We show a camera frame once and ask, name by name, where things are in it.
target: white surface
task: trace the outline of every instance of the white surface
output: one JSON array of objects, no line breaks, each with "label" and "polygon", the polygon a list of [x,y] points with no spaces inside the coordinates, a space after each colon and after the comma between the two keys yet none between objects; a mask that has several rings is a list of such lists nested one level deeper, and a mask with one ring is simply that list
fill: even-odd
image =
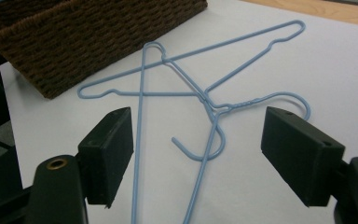
[{"label": "white surface", "polygon": [[[239,102],[275,91],[292,91],[312,106],[310,123],[347,147],[345,161],[358,156],[358,26],[318,19],[238,1],[210,0],[195,18],[161,37],[168,55],[178,55],[279,23],[302,20],[306,31],[277,44],[260,61],[212,93],[217,103]],[[291,27],[214,50],[178,63],[206,88],[247,61]],[[151,50],[148,61],[158,55]],[[84,83],[140,65],[141,52],[112,64]],[[81,100],[76,88],[50,101],[44,99],[9,63],[1,67],[19,152],[24,186],[32,185],[36,166],[51,157],[75,155],[78,143],[109,111],[130,106],[136,129],[136,97],[108,95]],[[102,85],[138,89],[137,75]],[[188,90],[169,68],[146,73],[147,91]],[[253,106],[221,120],[227,135],[225,152],[207,165],[193,223],[334,223],[332,209],[307,208],[280,178],[260,150],[267,105],[303,115],[286,98]],[[200,163],[191,161],[171,142],[178,137],[199,154],[205,148],[210,122],[198,100],[146,98],[144,104],[139,223],[181,223]],[[111,209],[88,206],[92,224],[130,223],[133,156]]]}]

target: brown woven basket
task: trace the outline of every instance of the brown woven basket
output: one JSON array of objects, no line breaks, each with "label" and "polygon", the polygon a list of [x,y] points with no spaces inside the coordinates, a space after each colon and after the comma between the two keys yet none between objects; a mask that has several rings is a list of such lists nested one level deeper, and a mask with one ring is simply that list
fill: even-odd
[{"label": "brown woven basket", "polygon": [[206,7],[206,0],[10,0],[0,3],[0,53],[52,99]]}]

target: basket rim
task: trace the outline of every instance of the basket rim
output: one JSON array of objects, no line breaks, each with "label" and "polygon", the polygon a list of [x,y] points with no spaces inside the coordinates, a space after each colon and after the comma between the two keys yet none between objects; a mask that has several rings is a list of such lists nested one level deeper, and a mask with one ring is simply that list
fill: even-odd
[{"label": "basket rim", "polygon": [[47,20],[53,14],[57,14],[60,11],[66,10],[67,8],[73,8],[74,4],[80,2],[87,2],[84,0],[64,0],[54,7],[48,8],[42,12],[34,14],[30,17],[25,17],[12,23],[10,26],[5,26],[0,29],[0,41],[7,39],[8,36],[16,34],[18,32],[27,30],[29,27],[34,26],[36,23]]}]

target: blue wire hanger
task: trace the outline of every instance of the blue wire hanger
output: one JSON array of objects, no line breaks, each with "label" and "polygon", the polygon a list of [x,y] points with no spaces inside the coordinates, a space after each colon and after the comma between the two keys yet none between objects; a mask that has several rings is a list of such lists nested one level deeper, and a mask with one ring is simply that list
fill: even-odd
[{"label": "blue wire hanger", "polygon": [[[278,38],[278,39],[274,39],[272,40],[268,46],[263,49],[262,51],[260,51],[259,53],[257,53],[251,60],[243,63],[241,66],[239,66],[238,68],[234,69],[232,72],[228,73],[227,75],[223,76],[222,78],[220,78],[219,80],[217,80],[215,83],[213,83],[211,86],[209,86],[208,88],[206,88],[206,90],[203,90],[192,78],[189,74],[186,73],[186,71],[184,71],[177,63],[176,61],[180,60],[180,59],[184,59],[186,57],[190,57],[196,54],[200,54],[202,52],[211,50],[211,49],[217,49],[220,47],[224,47],[226,45],[229,44],[233,44],[245,39],[248,39],[250,37],[254,37],[254,36],[258,36],[258,35],[262,35],[274,30],[278,30],[287,26],[291,26],[291,25],[299,25],[300,29],[297,30],[296,32],[294,32],[293,34],[285,37],[285,38]],[[215,159],[217,156],[219,156],[223,149],[225,148],[225,144],[226,144],[226,136],[222,130],[222,128],[219,126],[219,120],[221,118],[222,115],[228,114],[233,110],[237,110],[237,109],[241,109],[241,108],[245,108],[247,106],[250,105],[255,105],[255,104],[259,104],[261,102],[267,101],[268,99],[271,99],[273,97],[276,96],[290,96],[290,97],[294,97],[296,98],[298,101],[300,101],[306,109],[306,114],[304,116],[304,119],[308,119],[310,117],[310,105],[307,103],[307,101],[302,98],[301,96],[292,93],[292,92],[288,92],[288,91],[279,91],[279,92],[274,92],[270,95],[261,97],[261,98],[255,98],[253,100],[250,101],[244,101],[241,103],[236,103],[236,104],[221,104],[221,105],[217,105],[213,102],[213,99],[209,96],[209,93],[211,91],[213,91],[214,89],[218,88],[221,84],[227,82],[228,80],[230,80],[232,77],[236,76],[240,71],[242,71],[243,69],[245,69],[247,66],[249,66],[250,64],[254,63],[256,60],[260,59],[262,56],[264,56],[265,54],[267,54],[273,47],[273,45],[277,44],[277,43],[281,43],[281,42],[286,42],[291,40],[292,38],[298,36],[299,34],[301,34],[304,30],[305,30],[305,23],[303,21],[289,21],[280,25],[276,25],[273,27],[270,27],[268,29],[264,29],[252,34],[248,34],[248,35],[243,35],[237,38],[233,38],[215,45],[211,45],[209,47],[205,47],[205,48],[201,48],[201,49],[196,49],[193,51],[190,51],[188,53],[184,53],[175,57],[167,57],[166,54],[166,49],[159,43],[159,42],[149,42],[146,43],[143,47],[143,56],[142,56],[142,64],[140,67],[110,76],[110,77],[105,77],[96,81],[92,81],[88,84],[84,84],[82,86],[80,86],[77,90],[77,94],[80,98],[82,99],[96,99],[96,98],[101,98],[104,97],[105,95],[109,94],[109,93],[115,93],[117,95],[123,95],[123,96],[138,96],[139,97],[139,102],[138,102],[138,123],[137,123],[137,134],[136,134],[136,146],[135,146],[135,164],[134,164],[134,178],[133,178],[133,190],[132,190],[132,212],[131,212],[131,223],[135,224],[136,223],[136,218],[137,218],[137,203],[138,203],[138,180],[139,180],[139,163],[140,163],[140,156],[141,156],[141,150],[140,150],[140,143],[141,143],[141,136],[142,136],[142,117],[143,117],[143,101],[144,101],[144,97],[145,96],[153,96],[153,97],[198,97],[198,99],[200,100],[200,102],[204,105],[205,107],[205,111],[206,114],[210,120],[210,122],[212,123],[212,128],[210,130],[210,134],[209,134],[209,138],[208,138],[208,142],[207,142],[207,147],[205,149],[204,155],[203,156],[197,156],[194,153],[192,153],[190,150],[188,150],[183,144],[180,143],[179,140],[177,140],[176,138],[172,138],[172,142],[179,148],[181,149],[191,160],[194,161],[200,161],[201,165],[200,165],[200,170],[199,170],[199,174],[196,180],[196,184],[195,187],[193,189],[193,193],[192,196],[190,198],[190,202],[187,208],[187,212],[184,218],[183,223],[189,223],[190,219],[191,219],[191,215],[192,212],[194,210],[195,207],[195,203],[198,197],[198,193],[200,190],[200,184],[203,178],[203,174],[207,165],[207,162],[209,160]],[[145,59],[146,59],[146,52],[148,49],[150,48],[157,48],[159,49],[159,51],[161,52],[161,60],[159,62],[156,63],[151,63],[151,64],[146,64],[145,63]],[[156,92],[156,91],[145,91],[145,70],[148,68],[152,68],[152,67],[156,67],[159,65],[168,65],[169,67],[171,67],[176,74],[178,74],[179,76],[181,76],[187,84],[190,85],[191,87],[191,91],[183,91],[183,92]],[[119,77],[124,77],[127,75],[131,75],[134,73],[139,73],[141,72],[141,80],[140,80],[140,90],[139,91],[120,91],[117,89],[110,89],[107,91],[104,91],[102,93],[99,94],[84,94],[82,91],[85,90],[86,88],[89,88],[91,86],[95,86],[101,83],[104,83],[106,81],[109,80],[113,80]],[[212,147],[212,142],[213,139],[215,137],[215,134],[217,133],[217,135],[219,135],[220,137],[220,146],[219,148],[211,153],[211,147]]]}]

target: wire hanger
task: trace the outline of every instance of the wire hanger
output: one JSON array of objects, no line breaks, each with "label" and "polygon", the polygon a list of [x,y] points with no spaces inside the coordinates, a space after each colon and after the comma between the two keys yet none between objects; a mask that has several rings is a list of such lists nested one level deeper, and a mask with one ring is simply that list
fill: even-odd
[{"label": "wire hanger", "polygon": [[[222,78],[220,78],[219,80],[217,80],[215,83],[213,83],[211,86],[209,86],[208,88],[206,88],[205,90],[203,90],[192,78],[191,76],[186,73],[186,71],[184,71],[177,63],[176,61],[180,60],[180,59],[184,59],[186,57],[190,57],[196,54],[200,54],[202,52],[211,50],[211,49],[217,49],[220,47],[224,47],[226,45],[229,44],[233,44],[245,39],[248,39],[250,37],[254,37],[254,36],[258,36],[258,35],[262,35],[271,31],[275,31],[287,26],[291,26],[291,25],[299,25],[300,29],[298,29],[296,32],[294,32],[293,34],[285,37],[285,38],[277,38],[272,40],[268,46],[263,49],[262,51],[260,51],[259,53],[257,53],[251,60],[243,63],[241,66],[239,66],[238,68],[234,69],[232,72],[228,73],[227,75],[223,76]],[[179,148],[181,149],[191,160],[194,161],[200,161],[201,165],[200,165],[200,170],[199,170],[199,174],[196,180],[196,184],[194,186],[193,189],[193,193],[192,196],[190,198],[190,202],[187,208],[187,212],[184,218],[184,223],[188,223],[191,219],[191,215],[192,212],[194,210],[195,207],[195,203],[197,200],[197,196],[200,190],[200,185],[201,185],[201,181],[203,178],[203,174],[207,165],[207,162],[209,160],[213,160],[215,159],[217,156],[219,156],[222,151],[225,148],[225,144],[226,144],[226,136],[222,130],[222,128],[219,126],[219,120],[220,117],[222,115],[228,114],[233,110],[237,110],[237,109],[241,109],[241,108],[245,108],[247,106],[250,105],[255,105],[255,104],[259,104],[261,102],[267,101],[273,97],[276,96],[289,96],[289,97],[294,97],[296,98],[299,102],[301,102],[306,109],[306,114],[304,116],[304,119],[308,119],[310,117],[310,105],[307,103],[307,101],[302,98],[301,96],[289,92],[289,91],[279,91],[279,92],[274,92],[270,95],[261,97],[261,98],[255,98],[253,100],[249,100],[249,101],[244,101],[244,102],[240,102],[240,103],[236,103],[236,104],[221,104],[221,105],[217,105],[213,99],[209,96],[209,93],[213,90],[215,90],[216,88],[218,88],[221,84],[227,82],[228,80],[230,80],[232,77],[236,76],[240,71],[242,71],[243,69],[245,69],[246,67],[248,67],[250,64],[254,63],[255,61],[257,61],[258,59],[260,59],[262,56],[264,56],[265,54],[267,54],[271,49],[272,46],[277,44],[277,43],[281,43],[281,42],[286,42],[289,41],[291,39],[293,39],[294,37],[300,35],[304,30],[305,30],[305,23],[303,21],[289,21],[286,23],[282,23],[276,26],[272,26],[270,28],[261,30],[261,31],[257,31],[254,32],[252,34],[248,34],[248,35],[243,35],[243,36],[239,36],[237,38],[233,38],[233,39],[229,39],[227,41],[218,43],[218,44],[214,44],[205,48],[201,48],[201,49],[196,49],[193,51],[190,51],[188,53],[184,53],[181,55],[177,55],[174,57],[167,57],[167,53],[166,53],[166,49],[164,48],[164,46],[162,46],[159,42],[149,42],[146,43],[143,47],[143,52],[142,52],[142,64],[140,67],[137,68],[133,68],[131,70],[110,76],[110,77],[105,77],[96,81],[92,81],[88,84],[84,84],[81,85],[78,89],[77,89],[77,94],[80,98],[82,99],[96,99],[96,98],[101,98],[104,97],[105,95],[109,94],[109,93],[115,93],[117,95],[122,95],[122,96],[138,96],[139,97],[139,102],[138,102],[138,122],[137,122],[137,133],[136,133],[136,146],[135,146],[135,164],[134,164],[134,178],[133,178],[133,190],[132,190],[132,211],[131,211],[131,223],[135,224],[136,223],[136,218],[137,218],[137,203],[138,203],[138,180],[139,180],[139,163],[140,163],[140,156],[141,156],[141,150],[140,150],[140,143],[141,143],[141,136],[142,136],[142,117],[143,117],[143,101],[144,101],[144,97],[148,96],[148,97],[166,97],[166,96],[171,96],[171,97],[198,97],[198,99],[200,100],[200,102],[204,105],[205,107],[205,111],[206,114],[210,120],[210,122],[212,123],[212,128],[210,130],[210,134],[209,134],[209,138],[207,141],[207,147],[205,149],[204,155],[202,156],[198,156],[195,155],[194,153],[191,152],[191,150],[187,149],[179,140],[177,140],[176,138],[172,138],[172,142]],[[146,59],[146,52],[148,49],[150,48],[157,48],[159,49],[159,51],[161,52],[161,60],[156,62],[156,63],[150,63],[150,64],[146,64],[145,63],[145,59]],[[149,68],[153,68],[156,66],[160,66],[160,65],[169,65],[172,69],[174,69],[174,71],[181,76],[186,82],[187,84],[190,85],[191,87],[191,91],[181,91],[181,92],[162,92],[162,91],[145,91],[145,70],[149,69]],[[134,73],[141,73],[141,80],[140,80],[140,89],[139,91],[120,91],[118,89],[110,89],[107,91],[104,91],[102,93],[98,93],[98,94],[84,94],[82,91],[85,90],[86,88],[89,88],[91,86],[95,86],[101,83],[104,83],[106,81],[109,80],[113,80],[119,77],[124,77],[124,76],[128,76]],[[211,153],[211,147],[212,147],[212,142],[214,137],[217,135],[220,138],[220,146],[219,148]]]}]

